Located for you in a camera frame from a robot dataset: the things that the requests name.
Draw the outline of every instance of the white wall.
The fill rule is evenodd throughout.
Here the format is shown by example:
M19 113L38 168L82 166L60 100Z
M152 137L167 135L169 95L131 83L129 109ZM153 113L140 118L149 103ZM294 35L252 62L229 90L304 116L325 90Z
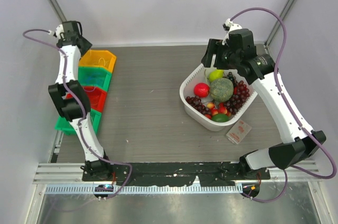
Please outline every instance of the white wall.
M58 0L66 17L83 23L94 45L205 42L223 38L223 22L248 7L280 12L286 0ZM275 20L254 12L239 19L265 41Z
M47 0L0 0L0 223L22 224L38 162L50 156L57 112L48 95L59 55L22 37L59 21ZM44 40L55 41L45 34Z
M297 0L285 20L287 42L280 63L283 81L303 116L315 130L327 136L324 146L338 163L338 0ZM282 31L271 45L276 57ZM330 174L331 165L318 151L320 171ZM333 214L338 205L338 177L325 182Z

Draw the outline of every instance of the small card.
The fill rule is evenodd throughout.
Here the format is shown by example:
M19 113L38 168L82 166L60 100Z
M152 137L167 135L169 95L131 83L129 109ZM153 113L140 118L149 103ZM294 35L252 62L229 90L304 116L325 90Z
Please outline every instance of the small card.
M250 125L243 122L242 120L238 120L235 125L230 129L230 131L228 131L226 136L228 140L230 140L234 144L239 144L251 129L252 127Z

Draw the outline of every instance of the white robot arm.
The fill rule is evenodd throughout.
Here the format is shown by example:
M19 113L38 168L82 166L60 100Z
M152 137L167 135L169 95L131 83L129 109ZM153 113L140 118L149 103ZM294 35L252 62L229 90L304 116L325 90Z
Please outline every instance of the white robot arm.
M111 165L100 160L108 160L108 157L93 130L89 98L78 81L79 60L90 49L91 43L82 36L81 24L76 21L60 24L54 36L58 38L57 47L61 49L60 67L55 84L48 87L49 94L59 115L69 121L80 139L86 159L81 168L84 175L88 175L84 180L105 179L111 174ZM72 98L65 99L66 92Z
M252 32L243 29L227 19L223 25L227 34L223 40L210 39L202 63L210 67L212 57L216 55L214 67L217 69L237 69L248 84L262 98L270 111L280 133L282 143L270 148L248 153L240 158L242 172L247 173L262 167L276 166L280 169L304 160L315 153L318 146L304 132L312 134L321 144L326 140L322 131L315 132L311 125L302 117L299 110L286 91L280 74L277 74L281 91L277 88L274 67L275 63L268 54L258 56ZM288 109L281 94L285 95L292 110L302 121L299 127L293 114Z

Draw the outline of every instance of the stacked storage bins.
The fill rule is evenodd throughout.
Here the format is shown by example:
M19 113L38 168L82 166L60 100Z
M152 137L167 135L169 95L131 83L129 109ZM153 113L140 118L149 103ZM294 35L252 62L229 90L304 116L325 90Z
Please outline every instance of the stacked storage bins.
M78 79L90 100L90 117L97 133L109 89L116 56L109 51L89 50L79 62ZM69 122L59 117L56 130L67 135L76 134Z

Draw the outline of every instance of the green pear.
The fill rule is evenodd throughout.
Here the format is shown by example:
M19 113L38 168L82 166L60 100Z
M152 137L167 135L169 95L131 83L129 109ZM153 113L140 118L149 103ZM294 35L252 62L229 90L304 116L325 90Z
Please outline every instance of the green pear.
M214 80L217 80L219 78L223 77L223 70L214 70L209 74L209 81L213 82Z

